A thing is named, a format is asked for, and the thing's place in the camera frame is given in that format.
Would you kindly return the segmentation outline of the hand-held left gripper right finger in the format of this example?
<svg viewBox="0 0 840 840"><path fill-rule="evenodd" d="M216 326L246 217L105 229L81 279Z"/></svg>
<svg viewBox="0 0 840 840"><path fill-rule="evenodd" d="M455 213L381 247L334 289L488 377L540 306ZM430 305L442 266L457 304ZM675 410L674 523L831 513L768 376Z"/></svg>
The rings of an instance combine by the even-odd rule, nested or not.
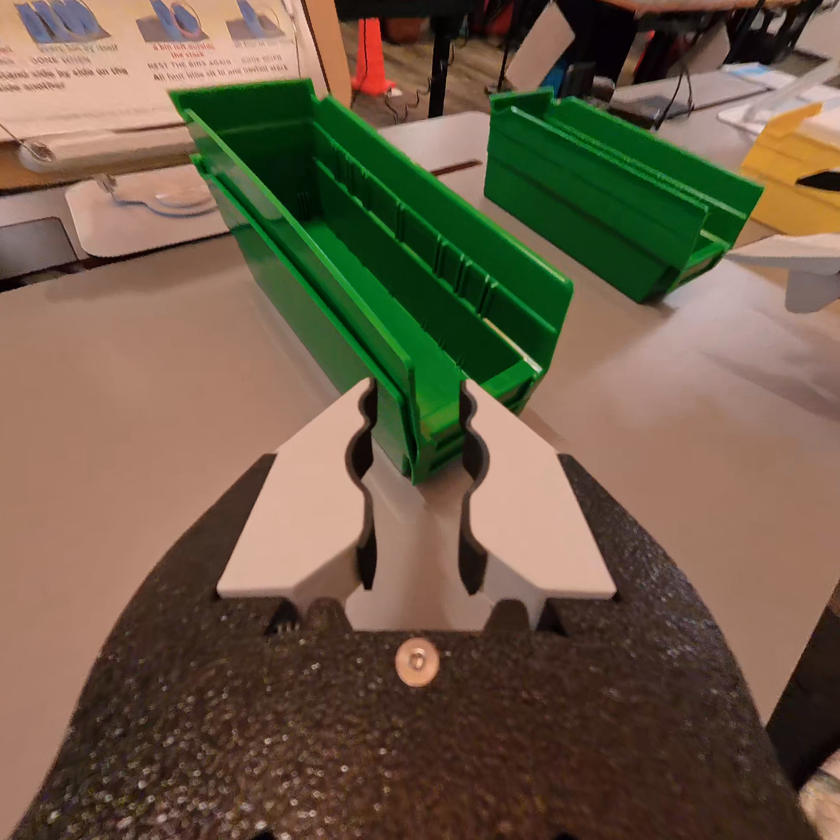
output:
<svg viewBox="0 0 840 840"><path fill-rule="evenodd" d="M551 599L617 594L560 453L478 384L462 384L462 463L471 478L458 525L470 596L540 612Z"/></svg>

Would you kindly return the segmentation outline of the printed instruction sheet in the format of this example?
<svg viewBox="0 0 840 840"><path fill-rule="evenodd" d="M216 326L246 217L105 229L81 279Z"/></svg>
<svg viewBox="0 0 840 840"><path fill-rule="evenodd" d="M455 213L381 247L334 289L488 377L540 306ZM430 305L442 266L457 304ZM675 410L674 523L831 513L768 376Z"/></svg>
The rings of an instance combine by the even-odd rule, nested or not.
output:
<svg viewBox="0 0 840 840"><path fill-rule="evenodd" d="M2 1L2 141L178 120L170 91L310 78L302 2Z"/></svg>

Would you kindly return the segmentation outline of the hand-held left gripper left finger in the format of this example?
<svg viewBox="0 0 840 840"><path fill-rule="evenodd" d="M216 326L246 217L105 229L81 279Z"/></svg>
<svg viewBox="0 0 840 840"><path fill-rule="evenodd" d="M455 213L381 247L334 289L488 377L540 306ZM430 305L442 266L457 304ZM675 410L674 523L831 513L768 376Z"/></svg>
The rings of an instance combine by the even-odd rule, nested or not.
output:
<svg viewBox="0 0 840 840"><path fill-rule="evenodd" d="M373 463L377 383L363 379L294 434L273 463L217 582L223 599L295 607L370 591L377 565Z"/></svg>

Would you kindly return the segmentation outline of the orange traffic cone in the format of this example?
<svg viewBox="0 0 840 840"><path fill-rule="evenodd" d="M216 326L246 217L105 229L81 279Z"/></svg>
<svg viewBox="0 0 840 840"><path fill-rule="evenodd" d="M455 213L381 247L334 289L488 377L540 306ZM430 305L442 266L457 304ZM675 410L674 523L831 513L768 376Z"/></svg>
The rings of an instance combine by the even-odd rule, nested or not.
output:
<svg viewBox="0 0 840 840"><path fill-rule="evenodd" d="M396 84L385 74L382 31L377 18L359 21L359 44L351 89L372 98L387 96Z"/></svg>

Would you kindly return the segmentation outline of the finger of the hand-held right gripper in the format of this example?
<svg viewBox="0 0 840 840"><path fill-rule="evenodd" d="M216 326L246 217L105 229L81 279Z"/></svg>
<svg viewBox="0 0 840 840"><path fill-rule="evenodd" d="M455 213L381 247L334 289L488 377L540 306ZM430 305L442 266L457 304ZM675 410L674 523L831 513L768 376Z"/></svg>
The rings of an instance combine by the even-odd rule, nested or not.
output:
<svg viewBox="0 0 840 840"><path fill-rule="evenodd" d="M733 248L728 258L748 267L789 272L784 305L791 313L814 313L839 299L839 235L773 235Z"/></svg>

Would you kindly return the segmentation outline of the instruction sheet on stand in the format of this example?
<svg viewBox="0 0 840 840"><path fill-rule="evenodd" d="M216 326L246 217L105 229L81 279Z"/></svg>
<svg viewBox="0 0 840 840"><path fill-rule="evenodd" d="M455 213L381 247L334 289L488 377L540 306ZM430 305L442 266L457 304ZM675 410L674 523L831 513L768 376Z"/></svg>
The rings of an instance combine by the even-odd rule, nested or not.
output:
<svg viewBox="0 0 840 840"><path fill-rule="evenodd" d="M324 95L316 93L321 98L333 95L347 104L350 73L337 14L328 2L302 5L328 89ZM171 102L175 91L169 93ZM176 113L176 122L146 128L95 129L2 141L2 193L72 182L103 169L130 172L183 163L193 151L193 142Z"/></svg>

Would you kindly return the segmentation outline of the yellow plastic bin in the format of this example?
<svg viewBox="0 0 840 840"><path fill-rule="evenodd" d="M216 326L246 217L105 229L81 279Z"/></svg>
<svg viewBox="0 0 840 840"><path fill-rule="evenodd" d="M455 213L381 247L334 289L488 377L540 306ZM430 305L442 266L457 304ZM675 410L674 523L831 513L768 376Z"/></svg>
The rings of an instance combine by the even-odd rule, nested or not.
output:
<svg viewBox="0 0 840 840"><path fill-rule="evenodd" d="M763 185L754 220L790 236L839 231L839 109L815 102L772 118L742 162Z"/></svg>

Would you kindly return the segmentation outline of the wooden-top table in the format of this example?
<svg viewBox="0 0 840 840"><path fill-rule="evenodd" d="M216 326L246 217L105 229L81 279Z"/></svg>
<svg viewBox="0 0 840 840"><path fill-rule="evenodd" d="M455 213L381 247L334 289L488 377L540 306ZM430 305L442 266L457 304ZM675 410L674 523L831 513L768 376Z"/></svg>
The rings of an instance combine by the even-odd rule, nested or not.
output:
<svg viewBox="0 0 840 840"><path fill-rule="evenodd" d="M516 88L507 73L512 68L511 50L520 47L537 17L548 2L472 2L472 1L336 1L341 23L360 20L360 36L367 35L367 21L375 22L427 18L433 34L432 64L424 90L416 100L428 97L428 114L432 119L444 113L448 69L455 61L455 42L461 29L472 32L472 25L483 29L507 7L511 20L502 40L503 55L497 84L486 89L487 94L514 91Z"/></svg>

